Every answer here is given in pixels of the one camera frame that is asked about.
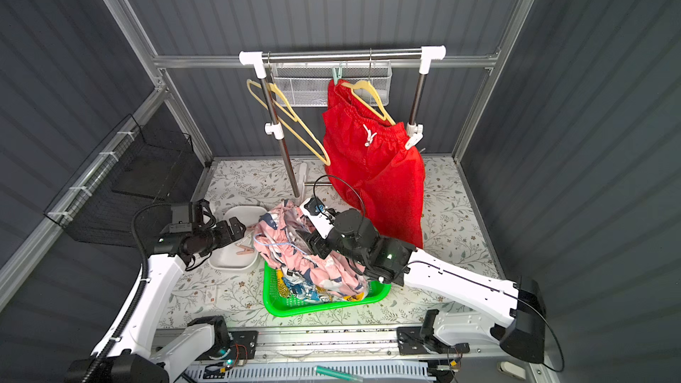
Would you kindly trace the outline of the blue yellow white printed shorts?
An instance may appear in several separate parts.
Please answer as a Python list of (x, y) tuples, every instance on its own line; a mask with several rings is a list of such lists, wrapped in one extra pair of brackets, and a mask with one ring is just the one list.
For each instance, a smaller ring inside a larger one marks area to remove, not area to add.
[(350, 296), (331, 294), (322, 287), (317, 287), (297, 274), (276, 270), (277, 291), (285, 299), (297, 299), (304, 303), (321, 304), (337, 301), (363, 301), (367, 293)]

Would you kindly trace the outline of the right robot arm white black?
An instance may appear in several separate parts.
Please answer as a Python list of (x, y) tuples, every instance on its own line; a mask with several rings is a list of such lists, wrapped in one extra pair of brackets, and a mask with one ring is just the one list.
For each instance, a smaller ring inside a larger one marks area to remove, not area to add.
[(429, 310), (420, 338), (432, 350), (489, 340), (516, 359), (543, 363), (548, 324), (537, 281), (486, 277), (445, 262), (379, 234), (356, 209), (337, 212), (311, 198), (303, 205), (303, 214), (315, 228), (306, 239), (315, 255), (337, 253), (381, 284), (417, 288), (473, 310), (469, 318)]

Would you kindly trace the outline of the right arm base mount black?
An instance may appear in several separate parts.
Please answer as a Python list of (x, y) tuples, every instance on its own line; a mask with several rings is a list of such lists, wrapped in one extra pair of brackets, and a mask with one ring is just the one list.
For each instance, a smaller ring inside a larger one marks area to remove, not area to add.
[(440, 342), (432, 334), (421, 334), (420, 326), (401, 326), (397, 332), (398, 350), (401, 356), (450, 354), (461, 356), (469, 354), (470, 345), (466, 342), (449, 346)]

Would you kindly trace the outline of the red shorts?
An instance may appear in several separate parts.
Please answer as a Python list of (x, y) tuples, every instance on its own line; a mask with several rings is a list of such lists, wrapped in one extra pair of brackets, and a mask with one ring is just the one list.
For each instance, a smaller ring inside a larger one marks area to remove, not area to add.
[(404, 125), (381, 122), (349, 89), (333, 83), (323, 119), (323, 146), (331, 158), (326, 174), (338, 195), (363, 210), (380, 234), (422, 248), (425, 165), (415, 147), (404, 148)]

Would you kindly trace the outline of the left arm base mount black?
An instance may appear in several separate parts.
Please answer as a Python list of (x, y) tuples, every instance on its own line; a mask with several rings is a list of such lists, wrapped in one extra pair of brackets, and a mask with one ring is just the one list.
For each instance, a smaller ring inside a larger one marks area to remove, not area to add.
[(217, 348), (217, 351), (207, 354), (216, 361), (231, 361), (232, 363), (255, 358), (258, 342), (258, 331), (238, 331), (230, 333), (229, 343)]

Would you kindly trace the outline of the pink navy patterned shorts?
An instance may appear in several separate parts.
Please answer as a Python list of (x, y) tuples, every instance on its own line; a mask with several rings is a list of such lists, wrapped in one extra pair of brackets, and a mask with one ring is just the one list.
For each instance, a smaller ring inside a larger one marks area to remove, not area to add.
[(362, 301), (370, 289), (364, 267), (336, 252), (325, 259), (315, 255), (304, 239), (313, 232), (310, 219), (289, 200), (259, 217), (254, 247), (276, 271), (280, 294), (313, 304)]

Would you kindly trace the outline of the light blue wire hanger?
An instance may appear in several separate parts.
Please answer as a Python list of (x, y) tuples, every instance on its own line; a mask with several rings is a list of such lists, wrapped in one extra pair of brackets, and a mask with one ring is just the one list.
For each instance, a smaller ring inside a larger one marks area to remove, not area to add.
[(303, 238), (295, 231), (285, 228), (273, 230), (264, 223), (255, 225), (253, 234), (255, 250), (268, 260), (299, 255), (311, 255)]

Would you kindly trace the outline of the pink clothespin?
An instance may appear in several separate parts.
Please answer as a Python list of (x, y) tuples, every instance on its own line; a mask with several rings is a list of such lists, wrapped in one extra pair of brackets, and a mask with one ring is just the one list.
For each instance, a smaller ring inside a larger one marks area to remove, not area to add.
[(256, 251), (251, 246), (237, 245), (236, 255), (253, 255)]

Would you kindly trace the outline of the yellow hanger of printed shorts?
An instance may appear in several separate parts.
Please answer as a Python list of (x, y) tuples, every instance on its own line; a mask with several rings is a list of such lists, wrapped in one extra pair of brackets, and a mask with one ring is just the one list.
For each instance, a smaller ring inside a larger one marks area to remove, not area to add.
[(247, 89), (249, 94), (257, 102), (274, 113), (281, 112), (284, 119), (276, 117), (276, 122), (265, 124), (265, 133), (274, 136), (276, 140), (284, 140), (284, 129), (293, 135), (307, 150), (309, 150), (324, 165), (331, 164), (331, 158), (323, 146), (323, 143), (315, 136), (305, 121), (299, 117), (298, 113), (288, 101), (286, 95), (275, 83), (268, 81), (264, 58), (261, 51), (242, 51), (239, 54), (239, 62), (245, 67), (253, 67), (255, 75), (259, 78), (258, 82), (247, 79)]

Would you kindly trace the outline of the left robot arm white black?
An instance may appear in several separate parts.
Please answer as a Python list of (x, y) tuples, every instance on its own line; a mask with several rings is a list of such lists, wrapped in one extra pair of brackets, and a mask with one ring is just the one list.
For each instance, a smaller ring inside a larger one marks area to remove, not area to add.
[(86, 359), (69, 366), (67, 382), (173, 382), (201, 356), (233, 367), (239, 361), (225, 320), (200, 317), (158, 352), (154, 335), (171, 295), (190, 261), (201, 251), (213, 251), (243, 239), (246, 227), (237, 218), (207, 224), (169, 225), (154, 255), (144, 255), (138, 280), (115, 322)]

